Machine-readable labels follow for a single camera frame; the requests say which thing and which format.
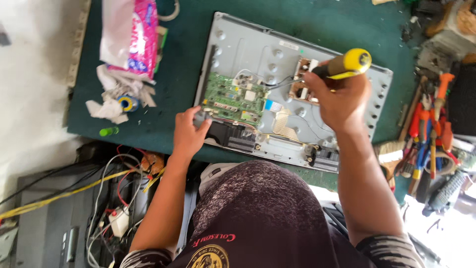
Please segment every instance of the sleeve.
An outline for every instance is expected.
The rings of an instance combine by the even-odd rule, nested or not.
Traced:
[[[367,237],[357,244],[356,249],[378,268],[425,267],[407,234]]]
[[[135,250],[124,257],[119,268],[164,268],[171,262],[170,253],[166,250]]]

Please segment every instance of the screwdriver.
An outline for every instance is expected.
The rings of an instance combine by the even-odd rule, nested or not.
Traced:
[[[365,73],[372,65],[372,57],[370,53],[361,48],[354,48],[342,56],[325,62],[311,70],[321,79],[344,79]]]

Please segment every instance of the workbench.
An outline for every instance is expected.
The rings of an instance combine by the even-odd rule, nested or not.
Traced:
[[[170,14],[173,0],[158,1],[160,14]],[[102,85],[96,75],[101,39],[101,0],[92,0],[76,86],[69,108],[68,132],[116,144],[165,154],[172,153],[175,114],[192,106],[208,32],[215,11],[229,13],[271,29],[346,52],[363,48],[373,63],[391,69],[393,82],[377,124],[374,144],[395,140],[404,104],[416,88],[415,44],[402,42],[400,25],[409,21],[409,6],[402,1],[374,6],[371,0],[180,0],[179,16],[160,25],[169,29],[163,59],[155,75],[156,108],[129,113],[119,133],[101,137],[102,128],[115,126],[106,119],[90,117],[85,102],[102,103]],[[247,155],[205,145],[194,157],[210,163],[243,162]],[[337,175],[280,164],[311,185],[337,190]],[[397,179],[396,197],[402,202],[409,181]]]

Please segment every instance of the dark t-shirt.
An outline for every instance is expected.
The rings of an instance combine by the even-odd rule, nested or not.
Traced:
[[[266,161],[216,178],[193,214],[195,231],[172,261],[163,249],[129,253],[121,268],[423,267],[407,236],[369,237],[357,248],[329,225],[307,184]]]

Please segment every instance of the floor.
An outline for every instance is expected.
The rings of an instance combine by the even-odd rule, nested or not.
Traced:
[[[82,141],[64,127],[65,83],[83,0],[0,1],[0,199],[17,178],[72,163]],[[0,211],[12,206],[7,203]]]

